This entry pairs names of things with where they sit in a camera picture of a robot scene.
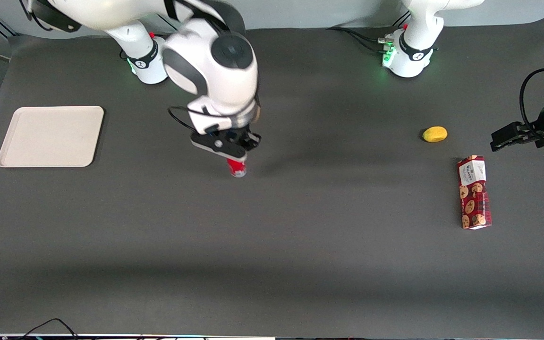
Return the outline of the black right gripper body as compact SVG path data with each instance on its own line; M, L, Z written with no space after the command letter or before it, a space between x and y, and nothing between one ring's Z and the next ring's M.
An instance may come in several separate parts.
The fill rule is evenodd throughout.
M251 133L250 124L240 128L216 131L215 133L216 136L221 137L230 144L238 145L241 148L246 147L246 134L253 134Z

